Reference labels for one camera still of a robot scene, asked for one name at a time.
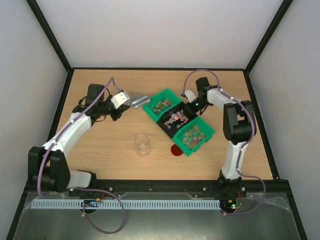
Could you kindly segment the silver metal scoop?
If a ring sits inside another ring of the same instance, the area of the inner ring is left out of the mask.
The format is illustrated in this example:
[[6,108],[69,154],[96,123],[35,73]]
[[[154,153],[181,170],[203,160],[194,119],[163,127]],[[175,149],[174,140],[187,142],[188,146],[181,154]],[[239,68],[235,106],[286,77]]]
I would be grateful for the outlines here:
[[147,95],[138,95],[138,96],[135,96],[133,97],[130,102],[129,102],[129,105],[132,107],[132,108],[139,108],[139,107],[142,107],[144,106],[145,104],[148,104],[150,102],[150,97],[147,96]]

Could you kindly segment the black bin with swirl lollipops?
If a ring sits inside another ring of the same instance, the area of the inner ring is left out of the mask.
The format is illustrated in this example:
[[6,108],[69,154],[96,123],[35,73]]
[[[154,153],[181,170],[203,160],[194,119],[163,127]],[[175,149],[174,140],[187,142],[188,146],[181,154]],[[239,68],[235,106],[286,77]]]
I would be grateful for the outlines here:
[[176,133],[194,120],[198,115],[192,113],[186,103],[180,102],[162,114],[156,124],[172,139]]

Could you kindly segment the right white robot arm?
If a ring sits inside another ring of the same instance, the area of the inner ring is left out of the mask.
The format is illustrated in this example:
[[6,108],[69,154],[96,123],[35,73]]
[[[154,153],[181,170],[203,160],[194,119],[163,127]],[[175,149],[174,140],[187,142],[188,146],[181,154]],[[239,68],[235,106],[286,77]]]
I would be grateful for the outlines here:
[[210,85],[207,77],[196,80],[198,95],[184,88],[182,96],[188,100],[191,113],[197,113],[207,106],[216,106],[223,113],[222,130],[228,141],[226,158],[217,179],[217,190],[223,196],[242,190],[241,168],[249,143],[256,135],[253,104],[240,101],[227,94],[219,85]]

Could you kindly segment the green bin with gummy candies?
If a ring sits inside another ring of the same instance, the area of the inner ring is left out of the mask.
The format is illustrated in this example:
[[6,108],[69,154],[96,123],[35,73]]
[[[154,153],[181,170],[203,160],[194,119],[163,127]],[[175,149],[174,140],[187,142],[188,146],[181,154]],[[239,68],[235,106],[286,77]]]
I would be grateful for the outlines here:
[[172,138],[173,142],[190,156],[196,152],[202,144],[208,142],[215,134],[215,130],[209,126],[200,116],[197,116],[186,126],[182,127]]

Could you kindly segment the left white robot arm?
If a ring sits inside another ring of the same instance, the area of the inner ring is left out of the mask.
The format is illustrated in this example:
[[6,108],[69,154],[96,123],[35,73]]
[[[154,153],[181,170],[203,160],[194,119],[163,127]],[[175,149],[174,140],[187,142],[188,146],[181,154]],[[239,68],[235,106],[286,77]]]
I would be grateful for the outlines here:
[[36,187],[39,196],[44,196],[46,191],[62,193],[90,185],[93,174],[69,169],[67,157],[99,118],[110,116],[116,121],[129,109],[127,92],[119,90],[116,95],[104,98],[106,90],[104,85],[90,84],[87,95],[78,102],[67,123],[41,147],[34,146],[29,150],[28,183]]

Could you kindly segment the green bin with lollipops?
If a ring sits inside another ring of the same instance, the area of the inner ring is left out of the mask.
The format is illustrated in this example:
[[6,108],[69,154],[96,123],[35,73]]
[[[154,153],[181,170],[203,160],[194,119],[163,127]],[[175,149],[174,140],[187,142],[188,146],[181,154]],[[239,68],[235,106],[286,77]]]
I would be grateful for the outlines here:
[[166,88],[150,97],[150,102],[145,104],[142,109],[154,122],[157,122],[166,111],[181,102],[182,100],[175,93]]

